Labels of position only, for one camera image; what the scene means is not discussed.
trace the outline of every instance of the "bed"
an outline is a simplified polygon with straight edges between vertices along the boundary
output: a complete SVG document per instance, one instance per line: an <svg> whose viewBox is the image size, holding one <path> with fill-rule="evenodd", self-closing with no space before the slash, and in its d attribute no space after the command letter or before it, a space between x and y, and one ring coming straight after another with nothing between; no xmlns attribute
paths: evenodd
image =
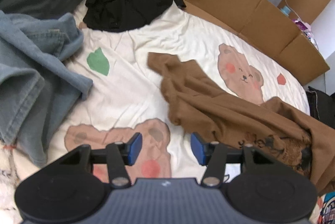
<svg viewBox="0 0 335 224"><path fill-rule="evenodd" d="M85 0L74 12L78 26L87 11L84 4ZM149 52L176 54L181 61L195 59L223 90L255 104L278 96L309 114L305 91L289 71L227 31L228 26L192 15L199 9L187 5L185 12L173 4L137 30L82 29L83 48L66 66L91 78L94 85L88 99L75 105L54 134L48 162L78 145L104 148L117 140L126 142L140 131L143 149L136 164L127 167L132 182L137 177L202 177L205 168L192 153L190 134L169 121L168 104L160 93L161 76L147 66ZM19 148L13 157L20 179L38 170ZM93 173L108 181L105 166L95 165ZM229 165L225 178L239 173L239 165Z"/></svg>

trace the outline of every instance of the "denim fabric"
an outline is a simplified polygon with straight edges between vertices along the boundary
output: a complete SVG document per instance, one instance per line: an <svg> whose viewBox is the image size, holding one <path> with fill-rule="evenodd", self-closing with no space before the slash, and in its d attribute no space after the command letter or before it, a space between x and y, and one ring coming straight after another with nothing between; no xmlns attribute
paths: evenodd
<svg viewBox="0 0 335 224"><path fill-rule="evenodd" d="M53 133L93 82L62 62L83 43L71 14L38 20L0 10L0 138L16 140L37 166Z"/></svg>

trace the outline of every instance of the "bear face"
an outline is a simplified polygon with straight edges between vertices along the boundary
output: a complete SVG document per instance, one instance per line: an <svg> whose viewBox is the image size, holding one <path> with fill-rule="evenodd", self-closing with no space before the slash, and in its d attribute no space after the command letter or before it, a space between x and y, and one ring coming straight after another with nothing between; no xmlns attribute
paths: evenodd
<svg viewBox="0 0 335 224"><path fill-rule="evenodd" d="M256 68L248 64L244 54L226 44L219 45L218 70L226 86L238 97L254 104L262 104L261 87L264 79Z"/></svg>
<svg viewBox="0 0 335 224"><path fill-rule="evenodd" d="M134 129L127 127L99 131L91 125L71 126L66 132L64 142L68 151L83 144L91 145L92 149L103 149L116 141L128 142L136 132L140 132L143 139L136 163L133 166L126 166L132 183L140 177L171 177L170 154L166 150L170 142L170 130L159 119L146 120L136 125ZM101 181L108 182L106 165L94 165L93 174Z"/></svg>

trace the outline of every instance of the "white bed sheet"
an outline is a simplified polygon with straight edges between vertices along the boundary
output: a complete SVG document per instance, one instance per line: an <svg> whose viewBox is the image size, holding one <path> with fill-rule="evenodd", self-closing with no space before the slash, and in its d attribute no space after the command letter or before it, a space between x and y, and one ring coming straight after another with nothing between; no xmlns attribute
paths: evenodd
<svg viewBox="0 0 335 224"><path fill-rule="evenodd" d="M77 25L86 14L84 2L74 13ZM264 101L278 96L309 114L304 89L291 73L237 36L183 12L175 4L141 29L123 33L83 29L83 33L83 49L71 57L67 67L93 79L93 88L88 99L76 104L54 134L48 150L49 163L67 153L64 137L72 125L93 125L97 130L134 128L147 119L156 118L170 130L167 150L171 155L172 177L196 177L198 180L202 177L205 168L198 165L192 153L190 135L185 134L180 126L172 125L167 117L168 104L160 93L161 76L147 67L148 52L176 54L181 61L195 59L214 82L234 94L218 71L219 45L233 46L261 72ZM107 76L90 69L87 63L87 57L99 48L108 60ZM285 85L278 84L280 74L286 79ZM14 150L13 156L21 179L38 170L19 150ZM226 169L230 179L239 172L239 165L229 165Z"/></svg>

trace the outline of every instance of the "black circular joint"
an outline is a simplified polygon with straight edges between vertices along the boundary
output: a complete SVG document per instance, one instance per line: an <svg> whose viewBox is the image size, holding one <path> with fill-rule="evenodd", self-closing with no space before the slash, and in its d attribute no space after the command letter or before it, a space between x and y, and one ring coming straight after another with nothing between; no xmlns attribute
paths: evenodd
<svg viewBox="0 0 335 224"><path fill-rule="evenodd" d="M228 201L240 213L268 223L309 218L317 199L314 185L299 174L243 173L227 189Z"/></svg>
<svg viewBox="0 0 335 224"><path fill-rule="evenodd" d="M79 221L99 208L103 199L103 183L89 173L32 176L15 192L20 213L34 223Z"/></svg>

